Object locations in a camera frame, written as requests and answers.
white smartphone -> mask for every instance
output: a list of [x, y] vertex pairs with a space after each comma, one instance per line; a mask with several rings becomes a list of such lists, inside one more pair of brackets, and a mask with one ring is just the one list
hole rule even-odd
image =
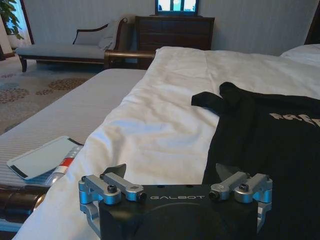
[[82, 145], [68, 136], [61, 136], [37, 149], [10, 159], [6, 164], [18, 176], [32, 179], [57, 167], [74, 146]]

wooden dresser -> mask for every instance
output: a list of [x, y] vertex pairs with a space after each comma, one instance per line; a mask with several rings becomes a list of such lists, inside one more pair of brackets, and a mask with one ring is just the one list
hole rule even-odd
[[[137, 49], [154, 51], [163, 46], [210, 50], [214, 18], [190, 16], [136, 16]], [[147, 68], [150, 60], [139, 65]]]

white curtain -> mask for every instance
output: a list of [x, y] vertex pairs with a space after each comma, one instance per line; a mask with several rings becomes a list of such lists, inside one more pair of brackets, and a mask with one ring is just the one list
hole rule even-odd
[[24, 38], [21, 40], [17, 40], [16, 44], [18, 47], [25, 46], [25, 45], [31, 45], [31, 40], [29, 37], [24, 12], [22, 11], [21, 2], [20, 2], [20, 0], [15, 0], [15, 1], [16, 1], [16, 3], [13, 3], [13, 6], [15, 8], [14, 15], [19, 20], [19, 26], [21, 28], [21, 29], [19, 29], [19, 34]]

metal clamp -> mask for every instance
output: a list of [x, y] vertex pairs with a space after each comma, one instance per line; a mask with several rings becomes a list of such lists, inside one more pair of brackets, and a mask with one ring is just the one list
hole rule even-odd
[[109, 172], [104, 175], [103, 180], [109, 185], [115, 185], [125, 194], [125, 198], [129, 201], [140, 202], [146, 199], [147, 195], [144, 193], [144, 187], [138, 184], [133, 184], [122, 177]]
[[95, 175], [82, 177], [78, 187], [80, 210], [86, 214], [90, 227], [100, 237], [99, 210], [93, 202], [103, 200], [108, 205], [117, 204], [121, 201], [121, 191], [109, 192], [108, 185]]
[[223, 182], [211, 185], [210, 197], [214, 200], [227, 200], [230, 192], [232, 192], [239, 184], [244, 183], [247, 178], [248, 177], [244, 172], [236, 172]]
[[265, 174], [254, 177], [244, 172], [236, 172], [221, 183], [211, 185], [209, 196], [215, 201], [227, 200], [232, 191], [237, 202], [249, 204], [258, 202], [257, 233], [265, 223], [266, 212], [272, 208], [273, 181]]
[[100, 237], [99, 210], [94, 201], [101, 201], [107, 205], [114, 205], [121, 201], [122, 193], [129, 201], [140, 202], [147, 195], [144, 187], [133, 184], [122, 177], [109, 172], [103, 180], [95, 175], [83, 176], [78, 182], [80, 210], [86, 214], [87, 222]]

red label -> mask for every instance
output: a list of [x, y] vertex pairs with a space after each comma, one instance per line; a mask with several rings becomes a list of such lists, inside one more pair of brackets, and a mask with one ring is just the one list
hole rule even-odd
[[60, 166], [69, 167], [73, 160], [74, 158], [72, 157], [66, 157], [65, 159], [63, 159], [62, 163], [60, 163]]

